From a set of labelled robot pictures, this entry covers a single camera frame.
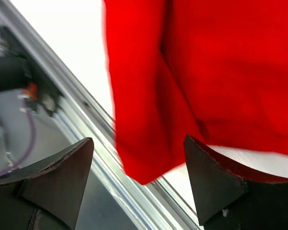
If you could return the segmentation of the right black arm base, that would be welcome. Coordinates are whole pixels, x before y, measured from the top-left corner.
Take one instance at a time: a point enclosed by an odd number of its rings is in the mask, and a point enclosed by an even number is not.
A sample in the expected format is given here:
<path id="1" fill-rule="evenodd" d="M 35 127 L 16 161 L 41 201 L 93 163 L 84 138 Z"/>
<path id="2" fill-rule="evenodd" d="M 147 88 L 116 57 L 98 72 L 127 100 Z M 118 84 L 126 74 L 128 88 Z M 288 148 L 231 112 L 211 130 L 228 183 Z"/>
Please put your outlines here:
<path id="1" fill-rule="evenodd" d="M 37 105 L 53 116 L 59 107 L 61 91 L 49 75 L 27 51 L 11 30 L 0 25 L 0 92 L 22 89 L 28 96 L 27 105 L 34 111 Z"/>

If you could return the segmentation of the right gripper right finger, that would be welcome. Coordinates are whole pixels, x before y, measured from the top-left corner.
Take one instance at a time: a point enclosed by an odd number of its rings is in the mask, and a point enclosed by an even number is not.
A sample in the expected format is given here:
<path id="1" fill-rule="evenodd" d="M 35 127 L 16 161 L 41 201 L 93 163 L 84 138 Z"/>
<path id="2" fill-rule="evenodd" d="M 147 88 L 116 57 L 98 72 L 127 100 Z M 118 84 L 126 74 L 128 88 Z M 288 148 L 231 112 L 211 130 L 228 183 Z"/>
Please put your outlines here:
<path id="1" fill-rule="evenodd" d="M 206 230 L 288 230 L 288 178 L 252 169 L 191 136 L 185 161 Z"/>

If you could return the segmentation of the red t-shirt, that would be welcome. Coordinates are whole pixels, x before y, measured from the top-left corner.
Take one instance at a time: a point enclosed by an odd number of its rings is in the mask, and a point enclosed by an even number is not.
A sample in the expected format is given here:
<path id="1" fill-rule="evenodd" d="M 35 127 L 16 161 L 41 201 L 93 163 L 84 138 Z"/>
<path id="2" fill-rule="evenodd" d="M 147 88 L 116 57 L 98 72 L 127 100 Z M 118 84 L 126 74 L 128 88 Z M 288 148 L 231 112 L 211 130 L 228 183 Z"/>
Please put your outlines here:
<path id="1" fill-rule="evenodd" d="M 147 184 L 206 145 L 288 155 L 288 0 L 107 0 L 116 149 Z"/>

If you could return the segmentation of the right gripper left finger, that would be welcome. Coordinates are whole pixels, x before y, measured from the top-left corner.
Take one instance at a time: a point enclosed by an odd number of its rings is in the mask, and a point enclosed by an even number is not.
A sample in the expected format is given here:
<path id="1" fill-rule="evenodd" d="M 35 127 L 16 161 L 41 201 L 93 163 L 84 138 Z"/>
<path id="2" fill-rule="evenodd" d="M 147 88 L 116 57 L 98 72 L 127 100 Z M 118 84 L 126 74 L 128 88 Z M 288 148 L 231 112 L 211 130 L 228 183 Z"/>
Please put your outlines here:
<path id="1" fill-rule="evenodd" d="M 93 152 L 93 140 L 84 138 L 0 176 L 0 230 L 75 229 Z"/>

